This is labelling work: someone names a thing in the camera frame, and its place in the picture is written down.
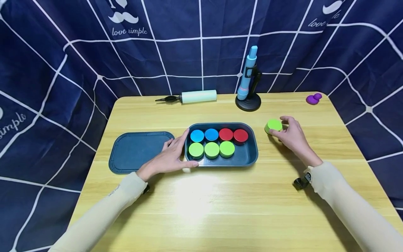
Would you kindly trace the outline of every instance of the green lid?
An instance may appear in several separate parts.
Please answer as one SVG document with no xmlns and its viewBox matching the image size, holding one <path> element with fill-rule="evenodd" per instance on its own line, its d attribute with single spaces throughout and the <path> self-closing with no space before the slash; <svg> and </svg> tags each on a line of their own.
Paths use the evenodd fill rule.
<svg viewBox="0 0 403 252">
<path fill-rule="evenodd" d="M 220 147 L 218 144 L 214 142 L 210 142 L 204 146 L 204 154 L 206 154 L 207 158 L 213 159 L 218 157 L 218 154 L 220 153 Z"/>
<path fill-rule="evenodd" d="M 281 122 L 280 122 L 279 120 L 277 120 L 277 119 L 270 119 L 270 120 L 267 122 L 267 127 L 268 127 L 269 129 L 274 129 L 274 130 L 277 130 L 277 131 L 280 131 L 280 130 L 283 129 L 283 125 L 282 125 Z"/>
<path fill-rule="evenodd" d="M 192 143 L 189 146 L 189 154 L 195 158 L 195 159 L 199 159 L 203 156 L 204 153 L 204 148 L 203 145 L 201 143 Z"/>
<path fill-rule="evenodd" d="M 229 158 L 235 152 L 235 146 L 229 141 L 224 141 L 220 144 L 220 154 L 224 158 Z"/>
</svg>

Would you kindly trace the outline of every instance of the blue pen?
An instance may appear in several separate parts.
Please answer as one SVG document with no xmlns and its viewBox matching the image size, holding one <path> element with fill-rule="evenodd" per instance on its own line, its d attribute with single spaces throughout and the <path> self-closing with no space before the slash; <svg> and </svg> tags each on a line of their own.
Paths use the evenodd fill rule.
<svg viewBox="0 0 403 252">
<path fill-rule="evenodd" d="M 247 67 L 254 67 L 255 62 L 256 62 L 256 53 L 258 52 L 258 47 L 257 46 L 252 46 L 251 50 L 249 51 L 249 55 L 246 56 L 246 62 L 245 62 L 245 67 L 243 69 L 243 76 L 241 80 L 241 84 L 239 85 L 238 88 L 238 99 L 239 100 L 244 100 L 249 93 L 249 82 L 251 81 L 251 77 L 247 78 L 246 76 L 251 76 L 252 75 L 252 69 L 248 69 L 246 72 Z"/>
</svg>

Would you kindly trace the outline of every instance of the sleeve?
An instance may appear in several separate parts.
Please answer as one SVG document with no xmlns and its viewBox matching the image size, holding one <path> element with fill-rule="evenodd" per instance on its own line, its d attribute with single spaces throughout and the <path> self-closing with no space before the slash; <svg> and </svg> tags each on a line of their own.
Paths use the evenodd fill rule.
<svg viewBox="0 0 403 252">
<path fill-rule="evenodd" d="M 139 198 L 146 186 L 147 183 L 135 172 L 128 174 L 115 190 L 68 228 L 48 252 L 90 251 L 119 214 Z"/>
<path fill-rule="evenodd" d="M 403 251 L 403 237 L 344 179 L 331 163 L 308 167 L 315 192 L 332 207 L 363 251 Z"/>
</svg>

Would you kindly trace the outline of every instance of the wrist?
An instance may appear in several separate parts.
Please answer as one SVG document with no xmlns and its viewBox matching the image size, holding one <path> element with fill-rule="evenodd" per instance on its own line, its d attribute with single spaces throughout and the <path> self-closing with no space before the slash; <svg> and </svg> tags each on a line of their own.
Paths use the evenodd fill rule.
<svg viewBox="0 0 403 252">
<path fill-rule="evenodd" d="M 323 164 L 322 159 L 310 147 L 297 151 L 295 154 L 305 166 L 316 167 Z"/>
<path fill-rule="evenodd" d="M 143 165 L 137 172 L 137 176 L 142 179 L 144 182 L 147 182 L 151 179 L 152 176 L 156 174 L 155 169 L 150 166 Z"/>
</svg>

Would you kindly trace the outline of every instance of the red cylinder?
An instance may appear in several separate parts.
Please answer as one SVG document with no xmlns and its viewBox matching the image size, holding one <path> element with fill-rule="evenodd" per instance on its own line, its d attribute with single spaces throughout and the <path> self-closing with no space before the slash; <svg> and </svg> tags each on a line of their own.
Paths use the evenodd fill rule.
<svg viewBox="0 0 403 252">
<path fill-rule="evenodd" d="M 223 142 L 223 141 L 231 141 L 232 138 L 234 137 L 234 133 L 230 129 L 223 128 L 218 133 L 218 136 L 219 136 L 221 142 Z"/>
<path fill-rule="evenodd" d="M 244 145 L 248 140 L 248 133 L 243 129 L 237 129 L 234 131 L 234 144 L 236 145 Z"/>
</svg>

